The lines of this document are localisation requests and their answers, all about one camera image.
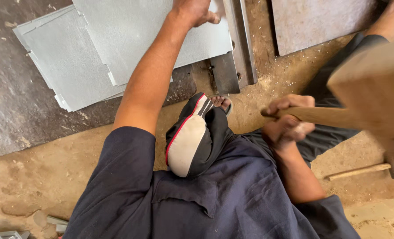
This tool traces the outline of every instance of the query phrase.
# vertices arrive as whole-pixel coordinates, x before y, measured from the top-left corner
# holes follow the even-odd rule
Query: hand
[[[189,29],[204,23],[220,23],[220,17],[209,11],[210,0],[173,0],[172,12],[184,21]]]
[[[315,107],[315,99],[311,96],[290,94],[270,103],[268,113],[275,115],[279,110],[291,106]],[[285,115],[279,120],[266,122],[262,128],[262,137],[280,157],[283,157],[287,152],[295,152],[296,142],[303,140],[314,129],[315,124],[301,122],[292,115]]]

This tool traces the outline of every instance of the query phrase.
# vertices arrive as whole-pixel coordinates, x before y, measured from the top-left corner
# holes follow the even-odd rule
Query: dark blue shirt
[[[359,238],[336,195],[293,205],[245,137],[193,179],[153,172],[155,140],[133,127],[110,133],[63,239]]]

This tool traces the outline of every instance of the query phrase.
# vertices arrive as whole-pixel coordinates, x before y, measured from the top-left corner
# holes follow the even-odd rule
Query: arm
[[[269,113],[274,115],[278,110],[290,106],[314,107],[315,100],[311,96],[288,95],[271,103]],[[287,115],[278,121],[267,122],[262,129],[263,139],[274,150],[281,179],[293,204],[313,202],[326,197],[296,146],[296,141],[303,140],[314,128],[314,124],[301,122],[296,117]]]
[[[173,1],[160,32],[132,73],[113,130],[133,126],[155,135],[173,66],[188,31],[205,22],[220,22],[216,14],[208,11],[209,4],[210,0]]]

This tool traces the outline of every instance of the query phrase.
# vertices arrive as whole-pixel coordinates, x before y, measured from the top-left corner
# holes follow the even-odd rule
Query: trouser leg
[[[225,111],[198,93],[166,133],[166,164],[180,177],[198,176],[213,164],[233,135]]]
[[[341,49],[330,61],[321,67],[315,78],[309,83],[306,89],[303,90],[302,95],[313,96],[315,98],[316,107],[342,107],[340,102],[327,88],[327,82],[330,75],[355,51],[382,42],[387,42],[387,40],[382,36],[370,35],[364,37],[362,33],[356,34],[343,49]],[[297,143],[297,147],[303,159],[310,167],[310,162],[312,162],[318,155],[323,154],[328,149],[333,148],[337,144],[351,138],[357,133],[359,133],[359,131],[354,129],[316,125],[315,130],[312,133],[309,133],[304,140]],[[260,129],[243,135],[252,138],[252,141],[261,148],[269,149],[268,145],[261,138]]]

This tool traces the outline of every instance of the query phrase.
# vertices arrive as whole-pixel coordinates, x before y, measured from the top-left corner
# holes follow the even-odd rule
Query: person
[[[326,196],[310,170],[317,155],[358,131],[313,125],[286,115],[237,135],[224,97],[192,97],[167,134],[171,171],[154,171],[156,122],[187,32],[206,22],[210,0],[174,0],[153,44],[136,66],[113,131],[72,213],[63,239],[359,238],[338,196]],[[273,101],[340,107],[326,88],[353,52],[394,41],[394,1],[358,33],[303,91]]]

